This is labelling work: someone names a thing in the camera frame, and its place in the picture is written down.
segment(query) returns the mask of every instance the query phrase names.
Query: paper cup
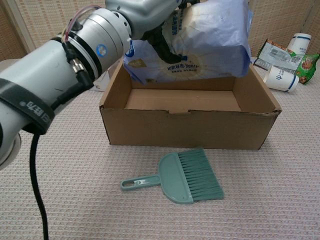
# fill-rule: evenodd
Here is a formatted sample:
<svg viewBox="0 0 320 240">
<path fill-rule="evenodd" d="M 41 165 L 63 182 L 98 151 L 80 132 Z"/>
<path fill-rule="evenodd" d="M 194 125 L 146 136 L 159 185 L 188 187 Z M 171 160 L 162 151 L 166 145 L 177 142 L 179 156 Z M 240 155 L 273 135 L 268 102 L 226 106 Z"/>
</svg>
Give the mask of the paper cup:
<svg viewBox="0 0 320 240">
<path fill-rule="evenodd" d="M 270 89 L 291 92 L 297 87 L 299 77 L 272 66 L 265 75 L 263 81 Z"/>
<path fill-rule="evenodd" d="M 311 40 L 311 35 L 305 33 L 296 33 L 291 39 L 288 49 L 297 55 L 305 55 Z"/>
</svg>

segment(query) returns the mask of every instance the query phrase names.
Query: food package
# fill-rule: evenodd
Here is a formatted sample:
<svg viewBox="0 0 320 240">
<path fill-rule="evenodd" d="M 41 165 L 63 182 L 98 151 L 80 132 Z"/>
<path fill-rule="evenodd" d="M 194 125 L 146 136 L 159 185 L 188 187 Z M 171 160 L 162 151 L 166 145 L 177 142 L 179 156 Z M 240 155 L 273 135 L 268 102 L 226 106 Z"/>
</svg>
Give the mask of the food package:
<svg viewBox="0 0 320 240">
<path fill-rule="evenodd" d="M 299 77 L 300 83 L 306 84 L 314 76 L 319 57 L 320 54 L 304 55 L 296 70 L 296 75 Z"/>
<path fill-rule="evenodd" d="M 296 55 L 293 51 L 267 39 L 260 49 L 254 65 L 265 70 L 276 66 L 293 74 L 297 70 L 303 57 L 304 55 Z"/>
<path fill-rule="evenodd" d="M 176 10 L 162 25 L 162 34 L 182 61 L 166 63 L 148 41 L 134 40 L 124 67 L 143 84 L 243 77 L 250 65 L 252 17 L 247 0 L 207 0 Z"/>
</svg>

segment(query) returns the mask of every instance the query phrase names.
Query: dustpan brush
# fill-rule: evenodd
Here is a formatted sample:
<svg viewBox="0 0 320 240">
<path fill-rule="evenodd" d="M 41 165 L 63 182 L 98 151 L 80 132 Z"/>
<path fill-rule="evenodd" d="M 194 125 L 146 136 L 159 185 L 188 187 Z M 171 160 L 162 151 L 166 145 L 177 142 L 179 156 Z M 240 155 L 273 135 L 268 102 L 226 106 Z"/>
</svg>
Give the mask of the dustpan brush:
<svg viewBox="0 0 320 240">
<path fill-rule="evenodd" d="M 223 199 L 224 192 L 203 149 L 178 153 L 193 201 Z"/>
<path fill-rule="evenodd" d="M 159 162 L 158 174 L 127 179 L 121 188 L 134 190 L 156 185 L 161 185 L 163 193 L 178 204 L 224 198 L 203 149 L 167 154 Z"/>
</svg>

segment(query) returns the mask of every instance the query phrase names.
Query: robotic arm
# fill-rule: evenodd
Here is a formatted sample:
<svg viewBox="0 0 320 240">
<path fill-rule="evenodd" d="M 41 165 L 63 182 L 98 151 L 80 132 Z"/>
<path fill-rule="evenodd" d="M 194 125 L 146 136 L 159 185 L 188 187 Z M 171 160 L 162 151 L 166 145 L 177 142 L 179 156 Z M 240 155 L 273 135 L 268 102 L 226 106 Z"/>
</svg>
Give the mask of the robotic arm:
<svg viewBox="0 0 320 240">
<path fill-rule="evenodd" d="M 147 40 L 177 7 L 195 1 L 107 0 L 106 9 L 74 25 L 68 44 L 58 35 L 0 72 L 0 169 L 17 156 L 21 129 L 45 134 L 55 115 L 124 55 L 131 39 Z"/>
</svg>

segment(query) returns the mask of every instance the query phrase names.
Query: blue label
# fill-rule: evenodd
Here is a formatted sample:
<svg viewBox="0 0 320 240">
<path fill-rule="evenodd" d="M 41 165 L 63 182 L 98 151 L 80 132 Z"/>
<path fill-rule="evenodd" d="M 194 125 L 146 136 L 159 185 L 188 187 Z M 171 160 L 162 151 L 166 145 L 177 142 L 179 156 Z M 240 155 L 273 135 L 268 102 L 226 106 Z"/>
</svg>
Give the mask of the blue label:
<svg viewBox="0 0 320 240">
<path fill-rule="evenodd" d="M 96 54 L 103 58 L 108 54 L 108 48 L 103 44 L 99 44 L 96 46 Z"/>
<path fill-rule="evenodd" d="M 135 48 L 132 40 L 130 41 L 130 49 L 125 53 L 128 58 L 132 58 L 135 55 Z"/>
</svg>

